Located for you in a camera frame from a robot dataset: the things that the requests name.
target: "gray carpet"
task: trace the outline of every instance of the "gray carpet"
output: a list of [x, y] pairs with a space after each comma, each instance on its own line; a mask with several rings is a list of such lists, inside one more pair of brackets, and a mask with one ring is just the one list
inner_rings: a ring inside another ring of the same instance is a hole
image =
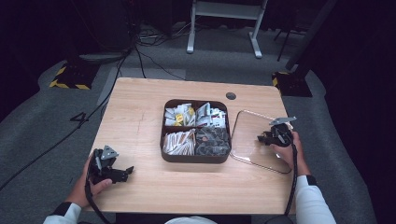
[[[272, 85], [272, 73], [286, 70], [284, 66], [295, 47], [287, 46], [277, 62], [283, 36], [274, 42], [275, 32], [260, 31], [258, 41], [263, 58], [258, 60], [248, 41], [251, 30], [203, 30], [197, 33], [193, 54], [186, 53], [186, 35], [157, 47], [139, 49], [167, 70], [185, 73], [187, 80]], [[290, 42], [298, 43], [298, 38], [292, 36]], [[144, 56], [142, 59], [146, 71], [161, 69], [151, 59]], [[0, 123], [1, 184], [75, 129], [78, 124], [69, 121], [72, 117], [80, 112], [90, 114], [97, 107], [116, 67], [116, 63], [102, 65], [89, 91], [50, 88], [62, 64], [59, 62], [44, 72], [38, 81], [40, 92]], [[140, 69], [135, 51], [122, 67], [124, 75], [129, 74], [128, 69]], [[306, 80], [312, 98], [282, 97], [282, 100], [288, 114], [298, 118], [293, 126], [300, 133], [307, 162], [324, 198], [337, 223], [376, 223], [367, 188], [332, 125], [323, 99], [325, 90], [312, 72]], [[80, 176], [102, 112], [98, 110], [73, 135], [0, 191], [2, 223], [41, 223], [64, 200]], [[115, 220], [114, 214], [106, 216]], [[253, 216], [252, 223], [263, 223], [268, 217]], [[102, 223], [93, 212], [83, 212], [80, 220]]]

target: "person's right hand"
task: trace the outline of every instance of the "person's right hand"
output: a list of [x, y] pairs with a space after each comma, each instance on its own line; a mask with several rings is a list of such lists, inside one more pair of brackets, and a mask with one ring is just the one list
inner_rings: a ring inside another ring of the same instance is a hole
[[[291, 132], [291, 134], [293, 135], [293, 143], [297, 148], [298, 175], [311, 175], [308, 165], [305, 162], [303, 145], [300, 141], [300, 136], [297, 132]], [[280, 147], [275, 144], [271, 144], [270, 148], [289, 165], [290, 169], [294, 168], [293, 150], [291, 145], [288, 147]]]

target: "transparent tray lid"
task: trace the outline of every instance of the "transparent tray lid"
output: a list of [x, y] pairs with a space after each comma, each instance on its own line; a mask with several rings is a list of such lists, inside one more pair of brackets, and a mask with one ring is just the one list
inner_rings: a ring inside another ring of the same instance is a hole
[[238, 161], [288, 174], [291, 171], [289, 166], [269, 146], [259, 142], [257, 137], [262, 132], [271, 130], [269, 123], [272, 120], [274, 119], [248, 110], [239, 111], [233, 126], [233, 148], [230, 155]]

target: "wooden table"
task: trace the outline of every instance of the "wooden table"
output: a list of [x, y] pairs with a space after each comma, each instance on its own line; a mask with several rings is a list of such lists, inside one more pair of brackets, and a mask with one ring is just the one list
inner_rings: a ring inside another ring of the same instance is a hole
[[[236, 94], [235, 100], [226, 98]], [[92, 150], [120, 153], [113, 168], [134, 166], [96, 200], [104, 212], [169, 214], [282, 214], [292, 174], [280, 175], [237, 161], [221, 164], [173, 163], [161, 156], [164, 105], [171, 99], [220, 101], [228, 108], [230, 130], [238, 111], [286, 117], [271, 86], [121, 77], [111, 94]]]

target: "brown tray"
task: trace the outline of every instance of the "brown tray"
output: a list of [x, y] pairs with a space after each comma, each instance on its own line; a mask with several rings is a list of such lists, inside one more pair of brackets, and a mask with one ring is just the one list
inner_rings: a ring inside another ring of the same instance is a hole
[[[182, 104], [191, 104], [191, 107], [196, 111], [199, 107], [202, 105], [210, 103], [210, 106], [212, 108], [218, 108], [226, 113], [225, 116], [225, 126], [226, 126], [226, 131], [228, 134], [228, 144], [230, 146], [230, 149], [227, 151], [227, 153], [223, 156], [203, 156], [203, 155], [169, 155], [163, 151], [163, 142], [164, 142], [164, 137], [167, 133], [177, 133], [177, 132], [186, 132], [190, 129], [201, 129], [202, 127], [196, 127], [196, 126], [165, 126], [165, 108], [172, 108], [172, 107], [177, 107], [178, 105]], [[217, 101], [195, 101], [195, 100], [170, 100], [168, 101], [163, 109], [163, 127], [161, 131], [161, 141], [160, 141], [160, 150], [161, 154], [163, 156], [163, 159], [165, 161], [170, 161], [170, 162], [187, 162], [187, 163], [223, 163], [227, 161], [228, 156], [230, 155], [232, 149], [231, 145], [231, 135], [230, 135], [230, 123], [228, 120], [228, 111], [227, 111], [227, 106], [221, 102]]]

